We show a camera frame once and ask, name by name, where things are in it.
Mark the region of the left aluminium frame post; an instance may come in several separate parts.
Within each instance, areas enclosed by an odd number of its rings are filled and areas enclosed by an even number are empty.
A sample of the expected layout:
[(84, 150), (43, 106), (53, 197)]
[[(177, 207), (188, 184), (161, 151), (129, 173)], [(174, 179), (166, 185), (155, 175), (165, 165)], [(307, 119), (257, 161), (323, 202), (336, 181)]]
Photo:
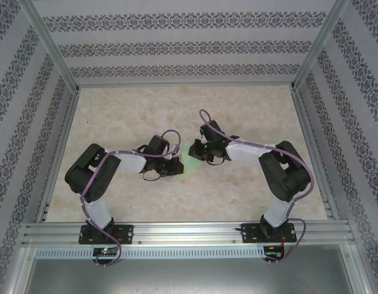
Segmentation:
[(79, 85), (70, 71), (61, 51), (58, 48), (54, 38), (49, 32), (42, 16), (38, 12), (33, 0), (17, 0), (21, 9), (25, 13), (30, 24), (39, 36), (40, 41), (45, 47), (47, 53), (50, 55), (59, 73), (63, 77), (66, 85), (69, 87), (71, 93), (77, 93)]

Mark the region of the left aluminium side rail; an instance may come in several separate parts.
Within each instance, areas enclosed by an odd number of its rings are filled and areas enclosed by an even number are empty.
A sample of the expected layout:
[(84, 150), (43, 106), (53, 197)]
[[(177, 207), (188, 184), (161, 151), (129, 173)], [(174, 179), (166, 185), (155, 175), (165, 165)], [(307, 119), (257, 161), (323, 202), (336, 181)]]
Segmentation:
[(49, 203), (51, 202), (53, 191), (58, 178), (59, 169), (64, 155), (64, 150), (66, 148), (67, 140), (69, 138), (70, 128), (74, 119), (76, 107), (78, 104), (78, 99), (80, 97), (81, 89), (78, 88), (73, 94), (70, 103), (68, 105), (65, 120), (62, 124), (61, 133), (59, 135), (59, 141), (55, 149), (55, 154), (53, 161), (51, 163), (50, 171), (48, 173), (47, 182), (43, 190), (42, 198), (39, 202), (36, 217), (34, 219), (35, 223), (41, 223), (46, 215), (46, 210), (48, 210)]

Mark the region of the aluminium rear frame bar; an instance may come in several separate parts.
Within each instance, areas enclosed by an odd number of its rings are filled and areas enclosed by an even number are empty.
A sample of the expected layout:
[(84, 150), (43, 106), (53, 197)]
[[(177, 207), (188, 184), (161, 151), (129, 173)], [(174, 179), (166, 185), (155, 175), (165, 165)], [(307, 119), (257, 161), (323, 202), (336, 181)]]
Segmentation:
[(211, 83), (115, 83), (115, 84), (93, 84), (79, 85), (79, 89), (97, 88), (154, 88), (154, 87), (212, 87), (212, 86), (291, 86), (292, 82), (286, 81), (266, 81), (266, 82), (211, 82)]

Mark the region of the right aluminium frame post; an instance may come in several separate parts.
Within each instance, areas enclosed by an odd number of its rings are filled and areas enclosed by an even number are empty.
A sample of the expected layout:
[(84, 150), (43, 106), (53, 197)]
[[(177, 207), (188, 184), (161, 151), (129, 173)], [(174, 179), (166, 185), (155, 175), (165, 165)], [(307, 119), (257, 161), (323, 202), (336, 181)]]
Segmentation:
[(292, 83), (292, 90), (297, 91), (301, 88), (308, 75), (311, 67), (314, 64), (317, 56), (321, 52), (322, 48), (326, 44), (328, 38), (331, 35), (333, 28), (341, 17), (343, 11), (345, 10), (349, 0), (335, 0), (330, 11), (328, 12), (323, 25), (321, 26), (318, 34), (316, 35), (307, 56), (305, 57), (303, 63), (301, 64), (296, 79)]

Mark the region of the aluminium mounting rail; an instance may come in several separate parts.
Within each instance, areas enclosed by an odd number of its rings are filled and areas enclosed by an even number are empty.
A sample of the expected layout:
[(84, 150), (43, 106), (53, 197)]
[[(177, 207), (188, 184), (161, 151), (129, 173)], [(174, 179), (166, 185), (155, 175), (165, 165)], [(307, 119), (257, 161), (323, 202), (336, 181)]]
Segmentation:
[[(22, 246), (74, 247), (82, 224), (44, 222), (28, 224)], [(239, 222), (135, 222), (132, 247), (242, 246)], [(301, 245), (354, 244), (355, 237), (346, 220), (306, 221)]]

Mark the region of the small circuit board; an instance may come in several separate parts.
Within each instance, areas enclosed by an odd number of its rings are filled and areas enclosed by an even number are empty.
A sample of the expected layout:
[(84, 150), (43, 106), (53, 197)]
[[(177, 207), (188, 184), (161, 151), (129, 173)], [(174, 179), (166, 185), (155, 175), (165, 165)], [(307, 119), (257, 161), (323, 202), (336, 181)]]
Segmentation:
[(273, 259), (282, 259), (284, 257), (284, 246), (265, 246), (264, 247), (265, 255), (268, 258)]
[(116, 257), (117, 253), (118, 250), (115, 247), (97, 247), (93, 249), (93, 257)]

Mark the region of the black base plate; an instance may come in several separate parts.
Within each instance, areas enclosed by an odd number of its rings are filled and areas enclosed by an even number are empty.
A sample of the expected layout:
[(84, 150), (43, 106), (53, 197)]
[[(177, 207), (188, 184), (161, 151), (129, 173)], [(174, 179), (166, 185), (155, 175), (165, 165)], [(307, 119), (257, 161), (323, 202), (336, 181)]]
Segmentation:
[[(133, 225), (108, 225), (104, 230), (114, 237), (120, 244), (132, 244), (132, 236), (134, 233)], [(115, 244), (115, 242), (105, 234), (98, 231), (92, 225), (86, 224), (81, 226), (79, 244)]]
[(292, 223), (284, 223), (278, 228), (271, 225), (256, 223), (241, 224), (243, 243), (294, 243), (297, 241), (295, 227)]

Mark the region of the grey metal sheet panel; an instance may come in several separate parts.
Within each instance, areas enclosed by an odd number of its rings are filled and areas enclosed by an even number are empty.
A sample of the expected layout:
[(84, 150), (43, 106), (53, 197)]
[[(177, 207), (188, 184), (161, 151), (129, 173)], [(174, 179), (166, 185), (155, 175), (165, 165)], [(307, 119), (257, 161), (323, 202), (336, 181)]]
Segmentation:
[(14, 294), (366, 294), (336, 251), (270, 265), (258, 258), (29, 261)]

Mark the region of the aluminium frame post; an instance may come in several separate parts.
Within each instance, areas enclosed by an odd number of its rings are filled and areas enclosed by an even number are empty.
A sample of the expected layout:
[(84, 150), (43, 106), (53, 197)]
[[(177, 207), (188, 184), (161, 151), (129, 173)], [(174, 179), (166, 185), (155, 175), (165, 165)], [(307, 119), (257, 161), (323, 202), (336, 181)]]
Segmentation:
[(318, 34), (316, 35), (307, 56), (305, 57), (303, 63), (301, 64), (296, 79), (292, 83), (292, 90), (297, 91), (301, 88), (308, 75), (311, 67), (314, 64), (317, 56), (321, 52), (322, 48), (326, 44), (328, 38), (331, 35), (333, 28), (341, 17), (343, 11), (345, 10), (349, 0), (335, 0), (330, 11), (328, 12), (323, 25), (321, 26)]
[(45, 47), (47, 53), (50, 55), (59, 73), (63, 77), (66, 85), (69, 87), (71, 93), (77, 93), (79, 85), (70, 71), (61, 51), (58, 48), (54, 38), (49, 32), (42, 16), (38, 12), (33, 0), (17, 0), (21, 9), (25, 13), (30, 24), (39, 36), (40, 41)]

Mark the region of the left small circuit board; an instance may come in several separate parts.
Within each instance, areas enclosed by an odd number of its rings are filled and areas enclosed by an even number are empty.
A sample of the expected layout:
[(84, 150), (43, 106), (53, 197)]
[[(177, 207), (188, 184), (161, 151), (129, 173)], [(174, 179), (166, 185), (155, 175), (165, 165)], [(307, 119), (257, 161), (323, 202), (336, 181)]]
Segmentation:
[(118, 250), (115, 247), (97, 247), (93, 249), (93, 257), (116, 257), (117, 253)]

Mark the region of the light green paper sheet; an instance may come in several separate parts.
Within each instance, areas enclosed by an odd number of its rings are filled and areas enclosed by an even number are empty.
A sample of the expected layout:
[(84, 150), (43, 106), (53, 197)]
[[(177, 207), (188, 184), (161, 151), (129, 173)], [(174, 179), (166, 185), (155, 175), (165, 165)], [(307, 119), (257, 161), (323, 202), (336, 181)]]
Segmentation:
[(178, 176), (178, 180), (182, 180), (189, 173), (193, 172), (195, 169), (199, 168), (203, 161), (200, 161), (189, 155), (189, 148), (192, 146), (189, 142), (184, 142), (183, 150), (181, 153), (181, 163), (184, 165), (183, 174)]

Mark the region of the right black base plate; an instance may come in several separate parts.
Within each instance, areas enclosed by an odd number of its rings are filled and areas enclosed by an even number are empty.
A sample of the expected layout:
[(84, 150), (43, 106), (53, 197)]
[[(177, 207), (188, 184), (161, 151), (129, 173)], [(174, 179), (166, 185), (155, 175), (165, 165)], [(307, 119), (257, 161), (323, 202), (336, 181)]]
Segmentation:
[(295, 227), (292, 223), (284, 223), (278, 228), (271, 225), (256, 223), (241, 224), (243, 243), (294, 243), (297, 241)]

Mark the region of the right small circuit board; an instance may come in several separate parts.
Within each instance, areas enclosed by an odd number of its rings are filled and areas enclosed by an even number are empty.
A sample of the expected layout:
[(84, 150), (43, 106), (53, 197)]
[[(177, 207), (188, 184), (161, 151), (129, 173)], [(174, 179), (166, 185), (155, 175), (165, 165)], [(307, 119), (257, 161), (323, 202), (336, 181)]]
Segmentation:
[(264, 247), (265, 255), (268, 258), (273, 259), (282, 259), (284, 257), (284, 246), (265, 246)]

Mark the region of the right aluminium side rail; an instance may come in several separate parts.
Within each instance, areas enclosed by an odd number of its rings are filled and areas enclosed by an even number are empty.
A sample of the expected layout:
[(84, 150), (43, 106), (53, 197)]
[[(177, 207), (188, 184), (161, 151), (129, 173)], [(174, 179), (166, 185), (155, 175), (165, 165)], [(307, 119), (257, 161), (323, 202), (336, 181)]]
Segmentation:
[(327, 218), (332, 220), (341, 220), (300, 93), (298, 93), (292, 87), (290, 87), (290, 93), (303, 132), (303, 137), (308, 149), (309, 158), (312, 163), (317, 187), (323, 200)]

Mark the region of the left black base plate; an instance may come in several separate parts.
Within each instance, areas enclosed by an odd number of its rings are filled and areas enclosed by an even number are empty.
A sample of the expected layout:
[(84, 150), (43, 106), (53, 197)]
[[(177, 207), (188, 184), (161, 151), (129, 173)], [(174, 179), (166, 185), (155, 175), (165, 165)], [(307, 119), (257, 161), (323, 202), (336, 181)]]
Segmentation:
[[(108, 225), (104, 230), (114, 237), (120, 244), (132, 244), (132, 236), (134, 233), (133, 225)], [(92, 225), (86, 224), (81, 226), (79, 244), (115, 244), (115, 242), (105, 234), (98, 231)]]

